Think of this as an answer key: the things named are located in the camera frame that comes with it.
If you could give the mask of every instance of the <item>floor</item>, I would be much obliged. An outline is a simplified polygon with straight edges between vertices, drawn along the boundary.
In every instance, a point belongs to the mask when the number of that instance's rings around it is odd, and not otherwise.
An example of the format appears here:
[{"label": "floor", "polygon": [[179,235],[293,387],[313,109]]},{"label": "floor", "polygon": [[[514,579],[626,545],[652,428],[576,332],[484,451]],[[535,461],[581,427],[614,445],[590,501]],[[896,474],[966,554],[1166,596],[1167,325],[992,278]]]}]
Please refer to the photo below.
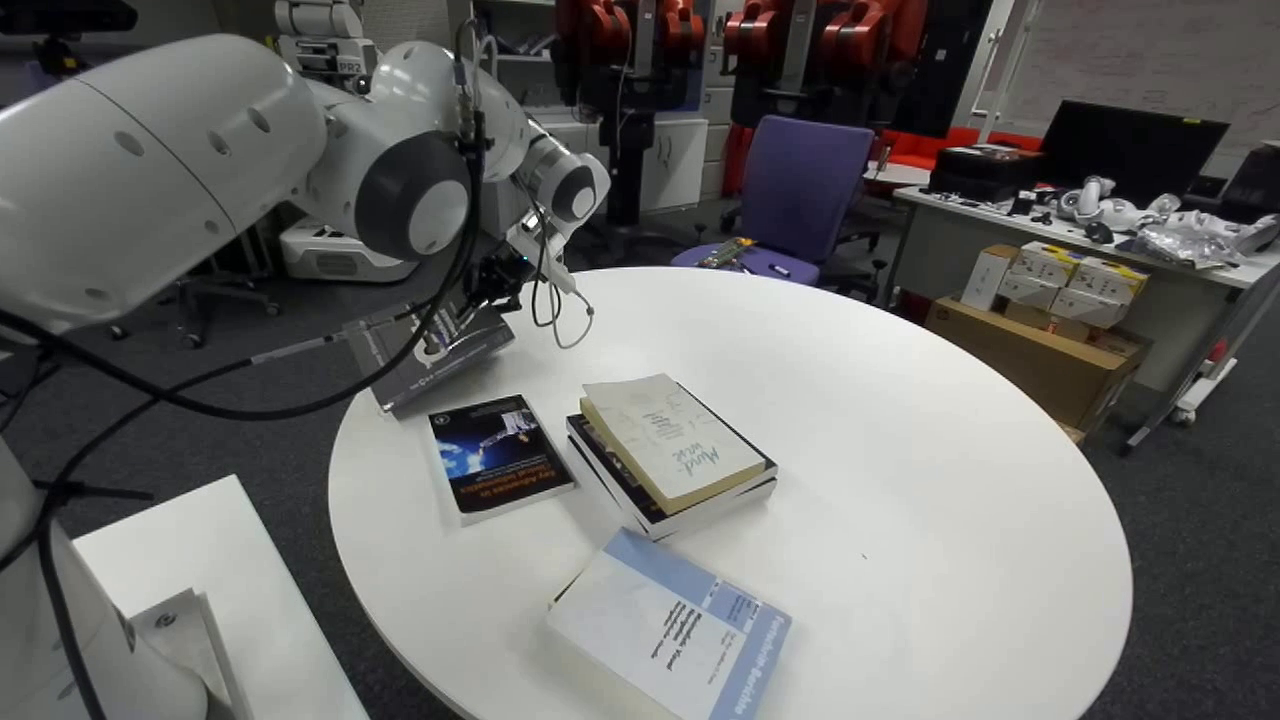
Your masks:
[{"label": "floor", "polygon": [[[723,202],[657,218],[681,242],[719,238]],[[867,211],[892,228],[896,211]],[[878,255],[891,258],[893,233]],[[639,261],[666,264],[678,247],[652,249]],[[572,252],[576,269],[599,260]],[[867,266],[865,247],[841,251],[841,263]],[[111,342],[100,329],[77,338],[160,383],[338,328],[344,320],[431,292],[442,270],[420,268],[393,287],[273,283],[280,318],[260,309],[219,306],[207,347],[179,350],[169,310],[148,306],[125,322],[133,333]],[[1084,447],[1119,511],[1130,543],[1135,601],[1120,666],[1087,717],[1280,717],[1280,325],[1274,315],[1256,331],[1231,378],[1201,409],[1192,428],[1162,428],[1133,456],[1114,452],[1119,425]],[[13,365],[20,361],[6,364]],[[0,366],[0,370],[12,368]],[[346,347],[229,375],[197,396],[232,406],[284,406],[356,378]],[[32,392],[5,439],[33,478],[50,478],[61,461],[140,396],[77,366]],[[448,719],[453,715],[387,650],[347,584],[329,528],[325,480],[329,448],[344,407],[269,424],[212,420],[159,407],[84,466],[81,479],[148,489],[159,500],[237,473],[303,597],[375,720]],[[82,534],[137,511],[136,503],[73,505],[64,524]]]}]

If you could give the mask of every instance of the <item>white desk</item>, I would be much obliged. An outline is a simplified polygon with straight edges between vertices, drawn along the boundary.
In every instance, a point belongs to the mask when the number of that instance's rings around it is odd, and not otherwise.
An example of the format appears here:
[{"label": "white desk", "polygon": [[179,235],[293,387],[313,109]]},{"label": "white desk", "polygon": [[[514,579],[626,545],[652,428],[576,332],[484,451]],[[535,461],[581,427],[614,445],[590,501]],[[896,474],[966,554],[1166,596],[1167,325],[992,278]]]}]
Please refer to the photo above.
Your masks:
[{"label": "white desk", "polygon": [[876,172],[876,160],[872,160],[867,163],[867,172],[863,173],[863,179],[901,187],[929,184],[929,170],[888,163],[883,170]]},{"label": "white desk", "polygon": [[369,720],[234,475],[76,548],[124,615],[187,588],[205,593],[256,720]]},{"label": "white desk", "polygon": [[1135,447],[1172,410],[1190,387],[1201,363],[1220,338],[1236,341],[1270,306],[1280,287],[1280,245],[1230,269],[1196,272],[1161,263],[1147,255],[1124,252],[1114,245],[1096,245],[1084,228],[1053,218],[1043,225],[1028,217],[1007,217],[982,208],[924,195],[920,188],[902,188],[896,200],[911,206],[906,231],[890,266],[888,287],[929,299],[964,290],[978,254],[996,243],[1021,246],[1039,240],[1088,255],[1115,259],[1152,273],[1147,288],[1134,302],[1120,327],[1153,341],[1151,354],[1138,369],[1137,382],[1161,393],[1157,407],[1130,438]]},{"label": "white desk", "polygon": [[[577,348],[508,315],[516,342],[415,414],[365,393],[338,430],[338,553],[433,692],[485,720],[666,716],[545,630],[617,524],[573,491],[461,528],[425,414],[522,393],[564,452],[582,383],[667,372],[782,468],[768,502],[673,538],[795,618],[762,720],[1074,720],[1093,702],[1129,628],[1128,547],[1025,395],[829,292],[699,269],[576,278],[596,307]],[[572,305],[563,322],[572,337]]]}]

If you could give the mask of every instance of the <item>purple office chair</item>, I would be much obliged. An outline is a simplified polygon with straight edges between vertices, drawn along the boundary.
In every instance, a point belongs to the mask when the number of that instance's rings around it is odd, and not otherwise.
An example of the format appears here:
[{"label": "purple office chair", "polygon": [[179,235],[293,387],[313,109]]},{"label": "purple office chair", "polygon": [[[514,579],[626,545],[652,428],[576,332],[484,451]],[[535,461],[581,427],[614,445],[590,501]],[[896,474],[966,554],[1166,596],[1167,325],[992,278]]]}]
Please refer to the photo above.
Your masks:
[{"label": "purple office chair", "polygon": [[[756,246],[739,256],[740,264],[758,275],[835,286],[842,295],[863,290],[873,301],[878,287],[859,286],[867,274],[823,273],[820,265],[836,251],[874,140],[865,128],[762,119],[746,156],[740,233]],[[671,264],[695,266],[717,246],[686,250]]]}]

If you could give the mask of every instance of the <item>book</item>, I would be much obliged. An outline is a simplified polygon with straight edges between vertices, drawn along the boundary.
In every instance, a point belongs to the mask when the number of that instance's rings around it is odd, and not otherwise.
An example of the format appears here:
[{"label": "book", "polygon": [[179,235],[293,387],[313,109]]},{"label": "book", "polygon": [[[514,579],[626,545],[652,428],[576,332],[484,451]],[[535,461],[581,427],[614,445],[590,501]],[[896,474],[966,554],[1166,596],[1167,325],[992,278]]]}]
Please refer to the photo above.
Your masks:
[{"label": "book", "polygon": [[750,720],[791,616],[618,530],[556,598],[550,628],[681,720]]},{"label": "book", "polygon": [[[396,356],[417,329],[417,318],[388,323],[408,305],[397,305],[348,323],[347,345],[364,374],[370,374]],[[466,295],[452,290],[440,304],[430,329],[413,354],[374,383],[374,397],[389,413],[422,395],[462,368],[509,345],[516,336],[493,307],[465,311]]]},{"label": "book", "polygon": [[660,542],[677,533],[707,524],[736,507],[760,502],[778,486],[778,466],[765,459],[764,471],[739,487],[730,488],[698,505],[668,515],[631,474],[622,459],[609,450],[604,438],[584,415],[570,415],[564,424],[572,452],[566,457],[588,495],[612,511],[625,528]]},{"label": "book", "polygon": [[573,479],[518,395],[430,415],[462,525],[573,488]]},{"label": "book", "polygon": [[582,389],[582,415],[667,514],[764,471],[763,455],[667,375]]}]

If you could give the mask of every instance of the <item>round white table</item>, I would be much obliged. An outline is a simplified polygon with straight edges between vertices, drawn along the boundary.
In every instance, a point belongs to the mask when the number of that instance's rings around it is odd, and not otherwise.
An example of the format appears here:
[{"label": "round white table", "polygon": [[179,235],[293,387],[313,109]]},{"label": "round white table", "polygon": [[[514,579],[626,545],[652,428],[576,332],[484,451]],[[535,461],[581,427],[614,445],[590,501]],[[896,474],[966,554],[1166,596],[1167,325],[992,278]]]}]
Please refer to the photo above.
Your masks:
[{"label": "round white table", "polygon": [[[922,328],[794,283],[576,277],[596,309],[577,348],[509,315],[512,346],[399,421],[356,397],[334,443],[347,577],[454,710],[667,716],[544,624],[617,523],[575,489],[461,528],[426,423],[522,393],[572,452],[563,425],[582,383],[659,372],[781,466],[767,502],[671,543],[794,616],[760,719],[1056,720],[1093,702],[1129,628],[1129,552],[1092,468],[1018,388]],[[562,323],[575,337],[580,306]]]},{"label": "round white table", "polygon": [[876,160],[872,160],[867,163],[867,172],[863,173],[863,179],[895,187],[929,184],[929,170],[888,163],[883,170],[876,172]]}]

